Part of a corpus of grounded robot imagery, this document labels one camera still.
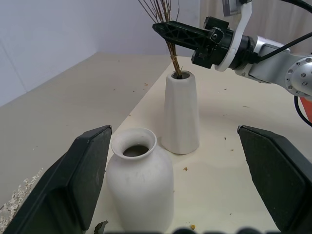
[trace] jar opening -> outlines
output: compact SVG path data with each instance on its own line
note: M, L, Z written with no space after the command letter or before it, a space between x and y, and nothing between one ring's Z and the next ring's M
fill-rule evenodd
M191 75L188 73L188 72L182 72L182 78L180 78L180 79L187 79L187 78L189 78ZM177 74L176 74L176 72L174 72L172 75L171 75L171 77L173 78L173 79L178 79L178 77L177 77Z
M137 157L147 153L150 149L144 145L134 145L129 147L123 152L123 155L127 157Z

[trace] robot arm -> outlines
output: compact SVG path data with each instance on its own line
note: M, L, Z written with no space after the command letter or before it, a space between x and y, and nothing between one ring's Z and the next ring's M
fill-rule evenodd
M291 54L286 49L266 60L260 58L284 46L278 42L244 36L252 13L251 0L223 0L224 16L242 14L233 31L229 23L207 17L204 29L171 21L153 25L168 42L194 50L192 63L217 71L231 68L239 76L262 83L274 83L289 93L312 101L312 56Z

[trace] dried leaf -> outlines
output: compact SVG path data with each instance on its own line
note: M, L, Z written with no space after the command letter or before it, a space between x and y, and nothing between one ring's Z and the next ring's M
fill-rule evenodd
M108 224L107 220L97 224L96 228L94 229L94 234L103 234L106 224Z

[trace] white ceramic vase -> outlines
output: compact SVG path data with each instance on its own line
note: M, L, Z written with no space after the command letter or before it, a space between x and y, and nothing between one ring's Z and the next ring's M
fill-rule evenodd
M167 76L161 144L172 153L185 155L199 147L199 117L195 76L188 71L182 76Z
M112 140L106 182L125 231L165 232L174 213L172 162L155 134L129 129Z

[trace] tabletop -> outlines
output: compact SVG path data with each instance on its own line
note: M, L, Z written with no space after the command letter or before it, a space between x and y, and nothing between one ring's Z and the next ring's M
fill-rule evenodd
M277 227L258 194L249 172L239 125L285 136L309 160L311 128L298 116L293 96L273 84L262 84L191 64L178 58L183 70L196 77L200 117L200 147L188 155L167 151L174 167L175 215L167 233L195 225L195 231L234 233L242 227L275 231ZM128 128L152 130L160 145L166 76L170 65L112 137ZM109 151L108 160L113 155ZM88 234L107 220L106 231L122 231L104 180Z

